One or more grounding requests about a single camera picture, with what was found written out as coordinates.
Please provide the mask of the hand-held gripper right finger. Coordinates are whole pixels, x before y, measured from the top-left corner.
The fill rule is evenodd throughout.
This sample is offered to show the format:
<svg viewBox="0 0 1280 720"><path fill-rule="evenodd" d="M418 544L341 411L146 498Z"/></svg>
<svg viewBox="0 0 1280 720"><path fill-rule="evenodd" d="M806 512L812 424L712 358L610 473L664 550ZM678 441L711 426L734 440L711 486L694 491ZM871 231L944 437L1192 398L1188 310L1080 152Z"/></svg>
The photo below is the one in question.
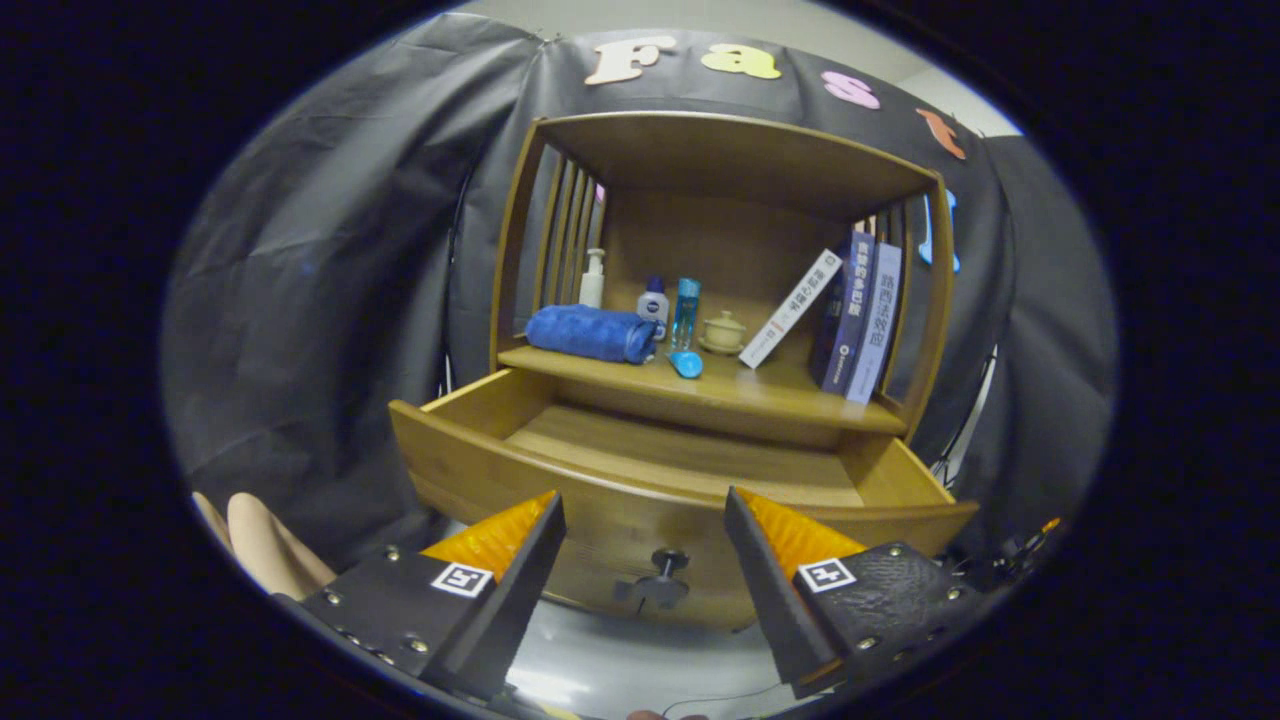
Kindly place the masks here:
<svg viewBox="0 0 1280 720"><path fill-rule="evenodd" d="M966 630L986 601L905 543L863 544L763 495L731 488L723 519L797 700L900 674Z"/></svg>

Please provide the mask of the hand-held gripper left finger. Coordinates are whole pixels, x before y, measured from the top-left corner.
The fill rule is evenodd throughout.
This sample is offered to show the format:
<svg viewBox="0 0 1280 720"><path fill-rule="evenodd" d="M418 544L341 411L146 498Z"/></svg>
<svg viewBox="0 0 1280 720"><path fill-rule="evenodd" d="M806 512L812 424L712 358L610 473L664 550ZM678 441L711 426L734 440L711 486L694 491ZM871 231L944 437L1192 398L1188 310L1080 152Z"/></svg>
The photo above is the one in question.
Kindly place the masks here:
<svg viewBox="0 0 1280 720"><path fill-rule="evenodd" d="M506 689L566 532L548 491L425 550L387 546L300 605L394 670L488 701Z"/></svg>

